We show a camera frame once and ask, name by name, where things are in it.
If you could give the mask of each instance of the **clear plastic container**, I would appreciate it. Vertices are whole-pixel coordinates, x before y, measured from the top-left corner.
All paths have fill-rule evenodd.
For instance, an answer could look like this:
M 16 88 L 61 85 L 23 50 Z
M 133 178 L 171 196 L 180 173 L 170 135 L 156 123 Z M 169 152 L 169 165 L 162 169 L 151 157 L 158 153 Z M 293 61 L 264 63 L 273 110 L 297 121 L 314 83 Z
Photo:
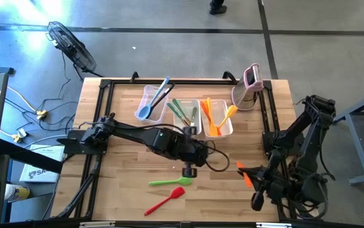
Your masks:
M 190 121 L 192 120 L 193 108 L 197 108 L 193 126 L 197 127 L 197 135 L 199 135 L 201 133 L 200 101 L 198 99 L 177 99 L 177 102 Z M 184 123 L 175 114 L 173 114 L 173 124 L 177 127 L 180 127 L 181 129 L 185 127 Z
M 165 114 L 166 110 L 166 104 L 168 103 L 168 97 L 169 95 L 166 95 L 159 104 L 156 105 L 156 107 L 151 110 L 151 114 L 147 119 L 139 118 L 138 113 L 139 111 L 145 107 L 149 102 L 151 102 L 152 98 L 154 98 L 154 95 L 156 91 L 158 91 L 159 87 L 153 86 L 153 85 L 145 85 L 144 87 L 144 95 L 141 99 L 141 102 L 139 103 L 139 107 L 137 111 L 134 113 L 135 117 L 137 117 L 138 120 L 143 122 L 148 122 L 150 124 L 160 124 L 162 123 L 163 115 Z M 163 88 L 161 93 L 156 98 L 156 101 L 161 97 L 161 95 L 166 91 L 166 88 Z
M 214 118 L 214 124 L 219 125 L 224 118 L 227 116 L 227 103 L 224 100 L 211 100 L 212 106 L 213 106 L 213 118 Z M 206 116 L 206 113 L 203 111 L 202 108 L 200 108 L 202 121 L 203 121 L 203 128 L 204 133 L 206 134 L 207 139 L 215 140 L 215 139 L 221 139 L 225 136 L 229 136 L 232 134 L 232 124 L 231 119 L 228 118 L 225 124 L 221 127 L 220 136 L 210 136 L 210 125 L 208 124 L 208 119 Z

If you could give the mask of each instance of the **wooden table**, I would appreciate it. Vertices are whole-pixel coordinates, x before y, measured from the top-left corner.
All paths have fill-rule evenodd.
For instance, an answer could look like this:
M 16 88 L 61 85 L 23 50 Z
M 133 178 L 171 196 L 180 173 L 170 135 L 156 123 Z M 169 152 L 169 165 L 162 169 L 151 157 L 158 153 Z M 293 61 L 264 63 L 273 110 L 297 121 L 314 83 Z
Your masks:
M 100 80 L 85 79 L 74 126 L 93 120 Z M 272 80 L 272 85 L 280 128 L 286 129 L 296 119 L 289 83 L 287 80 Z M 135 126 L 142 125 L 135 118 L 134 112 L 142 98 L 143 87 L 115 86 L 111 112 L 116 113 L 116 120 Z M 176 85 L 170 98 L 210 97 L 224 99 L 227 105 L 231 105 L 231 88 L 231 85 Z M 106 92 L 101 115 L 107 96 Z M 173 123 L 170 109 L 166 109 L 163 123 Z M 229 169 L 225 172 L 213 172 L 206 166 L 198 168 L 198 177 L 193 180 L 192 185 L 184 187 L 186 193 L 181 198 L 169 201 L 146 217 L 144 212 L 148 208 L 165 199 L 177 187 L 148 186 L 148 182 L 178 179 L 184 163 L 160 157 L 144 145 L 111 137 L 101 166 L 93 220 L 278 221 L 276 206 L 270 204 L 268 198 L 265 198 L 262 211 L 251 209 L 254 189 L 248 188 L 236 172 L 235 161 L 240 161 L 247 167 L 267 165 L 261 143 L 263 124 L 259 102 L 251 111 L 238 111 L 232 117 L 232 125 L 234 133 L 215 142 L 217 149 L 229 155 Z M 51 215 L 61 212 L 77 192 L 84 160 L 84 155 L 75 155 L 63 165 Z M 225 166 L 225 158 L 218 153 L 210 155 L 208 161 L 218 168 Z M 88 200 L 89 192 L 86 192 L 83 211 L 87 208 Z

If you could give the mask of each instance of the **person's foot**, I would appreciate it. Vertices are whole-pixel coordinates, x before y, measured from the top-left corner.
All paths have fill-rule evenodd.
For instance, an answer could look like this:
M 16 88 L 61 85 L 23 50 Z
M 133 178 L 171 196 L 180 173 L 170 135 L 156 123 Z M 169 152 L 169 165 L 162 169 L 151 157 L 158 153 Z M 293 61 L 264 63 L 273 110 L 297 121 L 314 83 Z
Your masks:
M 217 15 L 217 14 L 221 14 L 221 13 L 225 13 L 227 10 L 227 6 L 221 6 L 217 9 L 211 9 L 210 10 L 210 14 L 211 15 Z

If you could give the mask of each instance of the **gray floor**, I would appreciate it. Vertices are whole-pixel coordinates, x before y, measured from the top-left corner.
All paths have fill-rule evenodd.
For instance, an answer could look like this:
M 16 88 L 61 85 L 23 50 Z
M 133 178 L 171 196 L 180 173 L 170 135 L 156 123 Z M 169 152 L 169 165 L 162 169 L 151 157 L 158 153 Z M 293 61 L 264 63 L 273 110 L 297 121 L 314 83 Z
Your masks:
M 269 29 L 364 31 L 364 0 L 263 0 Z M 7 1 L 0 0 L 0 24 L 46 25 L 58 20 L 72 27 L 261 29 L 256 0 L 226 0 L 225 15 L 210 16 L 207 0 L 118 1 Z M 221 77 L 229 70 L 240 77 L 251 63 L 270 70 L 262 34 L 163 34 L 77 32 L 97 62 L 96 72 L 110 77 Z M 293 101 L 317 94 L 337 101 L 337 110 L 364 98 L 364 36 L 271 35 L 277 73 L 288 79 Z M 82 83 L 66 59 L 66 75 L 72 80 L 63 90 L 63 101 L 77 101 Z M 16 73 L 9 85 L 37 106 L 55 98 L 63 76 L 61 53 L 44 32 L 0 31 L 0 67 Z M 24 105 L 13 93 L 7 97 Z M 56 110 L 49 122 L 73 115 L 76 105 Z M 297 106 L 299 115 L 303 107 Z M 2 129 L 14 130 L 26 120 L 5 106 Z M 63 131 L 46 132 L 27 126 L 27 142 Z M 54 140 L 44 144 L 54 144 Z M 350 187 L 348 179 L 363 169 L 348 128 L 343 123 L 330 128 L 323 145 L 325 162 L 337 181 L 329 182 L 330 208 L 325 220 L 364 225 L 364 184 Z M 13 204 L 12 220 L 39 219 L 50 196 Z

